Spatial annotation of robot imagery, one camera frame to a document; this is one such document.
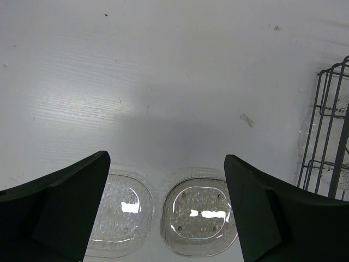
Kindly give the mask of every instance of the white surface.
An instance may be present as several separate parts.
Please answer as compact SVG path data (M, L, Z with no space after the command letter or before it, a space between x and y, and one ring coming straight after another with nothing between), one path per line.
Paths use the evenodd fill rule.
M344 0L0 0L1 189L98 150L154 187L182 167L221 169L228 153L294 182L315 73L348 55L348 8ZM153 229L118 261L189 260ZM214 259L242 261L239 245Z

